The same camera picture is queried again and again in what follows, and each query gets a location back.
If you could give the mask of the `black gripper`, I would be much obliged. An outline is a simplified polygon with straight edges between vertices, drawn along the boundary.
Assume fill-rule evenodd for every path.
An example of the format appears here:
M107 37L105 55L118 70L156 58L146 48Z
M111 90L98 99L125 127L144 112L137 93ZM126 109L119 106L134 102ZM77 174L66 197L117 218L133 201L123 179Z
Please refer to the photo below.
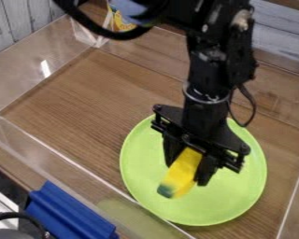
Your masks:
M251 147L229 128L232 95L184 97L182 107L153 105L150 128L161 134L165 165L170 166L185 148L201 154L194 181L206 186L218 168L241 170Z

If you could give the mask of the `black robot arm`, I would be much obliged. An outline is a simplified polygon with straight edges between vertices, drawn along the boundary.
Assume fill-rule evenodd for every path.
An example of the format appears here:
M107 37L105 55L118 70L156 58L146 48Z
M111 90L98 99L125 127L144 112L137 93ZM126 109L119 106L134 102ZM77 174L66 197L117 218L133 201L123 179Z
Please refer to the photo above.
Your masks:
M135 25L123 32L101 27L75 7L73 0L51 0L95 35L130 40L165 23L185 34L189 57L181 107L153 105L152 128L161 133L166 164L190 148L198 155L193 181L204 186L217 169L238 172L251 147L229 129L233 92L246 93L253 79L253 18L251 0L109 0L122 18Z

